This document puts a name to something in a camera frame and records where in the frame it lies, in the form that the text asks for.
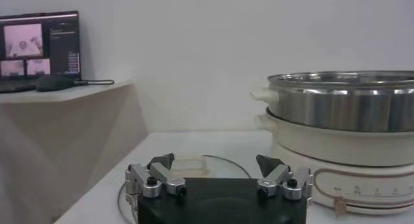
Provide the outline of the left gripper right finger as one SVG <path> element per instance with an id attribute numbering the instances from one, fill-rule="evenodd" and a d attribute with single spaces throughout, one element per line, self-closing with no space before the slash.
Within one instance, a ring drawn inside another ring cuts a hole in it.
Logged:
<path id="1" fill-rule="evenodd" d="M 282 196 L 287 200 L 312 199 L 313 174 L 307 167 L 292 170 L 282 160 L 256 155 L 263 178 L 257 180 L 257 193 L 262 198 Z"/>

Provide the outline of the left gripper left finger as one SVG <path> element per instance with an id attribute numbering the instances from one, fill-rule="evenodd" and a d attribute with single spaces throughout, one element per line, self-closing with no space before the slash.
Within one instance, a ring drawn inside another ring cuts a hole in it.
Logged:
<path id="1" fill-rule="evenodd" d="M 187 193 L 185 178 L 170 171 L 175 156 L 172 153 L 152 158 L 149 164 L 130 164 L 125 171 L 125 194 L 142 195 L 146 198 L 160 197 L 162 189 L 168 194 L 184 196 Z"/>

